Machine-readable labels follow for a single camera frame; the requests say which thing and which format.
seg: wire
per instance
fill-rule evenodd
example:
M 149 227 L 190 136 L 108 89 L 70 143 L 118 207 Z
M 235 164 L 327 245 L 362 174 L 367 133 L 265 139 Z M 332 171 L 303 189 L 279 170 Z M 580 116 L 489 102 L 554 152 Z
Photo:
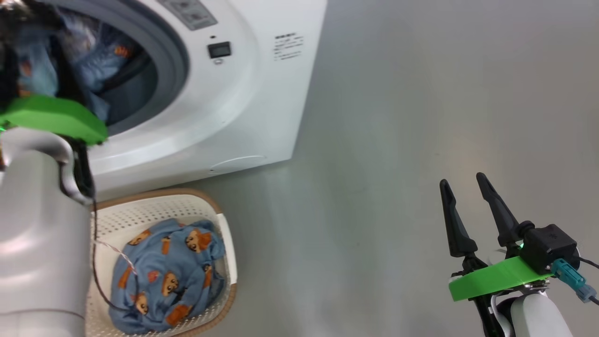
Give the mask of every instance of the wire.
M 96 202 L 96 198 L 93 199 L 93 252 L 92 252 L 92 269 L 93 269 L 93 280 L 96 283 L 96 287 L 98 288 L 98 291 L 100 292 L 100 296 L 102 296 L 102 298 L 104 299 L 104 301 L 106 302 L 106 304 L 108 304 L 111 308 L 115 309 L 115 310 L 119 310 L 119 311 L 130 311 L 129 309 L 124 309 L 124 308 L 119 308 L 118 306 L 114 305 L 106 296 L 106 294 L 104 294 L 104 292 L 102 291 L 102 287 L 100 287 L 100 281 L 98 280 L 98 271 L 96 269 L 96 249 L 98 247 L 98 243 L 102 243 L 104 245 L 107 245 L 109 247 L 111 247 L 112 249 L 115 249 L 114 247 L 104 243 L 104 242 L 100 242 L 98 241 L 98 204 Z M 119 254 L 124 255 L 123 252 L 119 251 L 118 249 L 116 250 Z M 129 261 L 128 258 L 125 257 L 125 260 L 128 261 L 128 263 L 130 265 L 132 265 L 132 263 Z M 139 288 L 139 283 L 137 281 L 137 272 L 135 271 L 134 268 L 132 268 L 132 271 L 135 275 L 135 294 L 138 293 L 138 288 Z
M 586 264 L 590 264 L 591 266 L 593 266 L 593 267 L 595 267 L 595 268 L 599 269 L 599 264 L 597 264 L 597 263 L 594 263 L 594 262 L 593 262 L 593 261 L 591 261 L 591 260 L 587 260 L 587 259 L 585 259 L 585 258 L 582 258 L 582 257 L 574 257 L 574 258 L 575 258 L 576 260 L 579 260 L 580 262 L 584 262 L 584 263 L 586 263 Z
M 115 246 L 110 245 L 109 243 L 106 243 L 104 241 L 95 240 L 94 242 L 96 244 L 98 244 L 98 245 L 106 246 L 106 247 L 112 249 L 114 252 L 119 253 L 119 255 L 122 256 L 123 259 L 125 259 L 125 261 L 129 264 L 129 267 L 131 268 L 131 271 L 133 272 L 133 274 L 137 275 L 137 269 L 135 268 L 135 265 L 129 259 L 129 257 L 127 256 L 127 254 L 125 254 L 122 250 L 120 250 L 119 248 L 116 248 Z

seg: gray floor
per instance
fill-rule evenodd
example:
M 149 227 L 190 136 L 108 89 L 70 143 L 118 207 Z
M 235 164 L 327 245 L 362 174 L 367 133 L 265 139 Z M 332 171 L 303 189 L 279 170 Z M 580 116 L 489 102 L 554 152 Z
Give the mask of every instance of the gray floor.
M 519 220 L 555 222 L 599 260 L 599 26 L 591 2 L 330 0 L 295 157 L 186 184 L 232 227 L 230 315 L 206 336 L 481 336 L 453 303 L 438 182 L 486 258 L 474 175 Z M 582 269 L 599 287 L 599 272 Z M 561 284 L 575 336 L 599 309 Z

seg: green mount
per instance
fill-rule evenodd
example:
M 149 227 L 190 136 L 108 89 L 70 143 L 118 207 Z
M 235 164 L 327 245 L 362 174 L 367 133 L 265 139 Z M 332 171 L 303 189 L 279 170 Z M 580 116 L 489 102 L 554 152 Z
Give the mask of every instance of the green mount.
M 108 139 L 108 129 L 81 104 L 62 98 L 34 95 L 15 99 L 0 114 L 4 128 L 23 127 L 80 139 L 88 146 Z
M 453 301 L 457 302 L 511 289 L 551 276 L 552 274 L 539 275 L 523 259 L 512 257 L 458 278 L 449 284 L 449 291 Z

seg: washing machine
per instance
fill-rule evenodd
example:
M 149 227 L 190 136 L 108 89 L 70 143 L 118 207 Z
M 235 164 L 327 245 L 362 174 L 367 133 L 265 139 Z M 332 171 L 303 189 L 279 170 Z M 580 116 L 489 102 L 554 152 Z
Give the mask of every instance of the washing machine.
M 135 39 L 143 55 L 99 94 L 90 149 L 106 200 L 289 159 L 326 0 L 43 0 Z

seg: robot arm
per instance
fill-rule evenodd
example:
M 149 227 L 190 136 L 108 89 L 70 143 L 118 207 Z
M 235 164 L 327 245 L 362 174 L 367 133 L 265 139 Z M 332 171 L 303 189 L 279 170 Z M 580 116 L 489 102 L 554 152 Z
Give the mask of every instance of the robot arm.
M 449 252 L 463 257 L 463 270 L 452 274 L 449 284 L 455 301 L 476 304 L 486 337 L 572 337 L 564 317 L 547 297 L 548 278 L 567 283 L 583 302 L 597 292 L 585 284 L 576 241 L 556 225 L 535 228 L 518 223 L 483 173 L 476 176 L 483 198 L 489 203 L 499 231 L 498 242 L 506 259 L 489 266 L 476 257 L 476 242 L 468 236 L 456 210 L 456 199 L 446 180 L 440 183 Z M 498 303 L 498 298 L 522 293 Z
M 26 128 L 0 142 L 0 336 L 84 336 L 94 194 L 86 147 Z

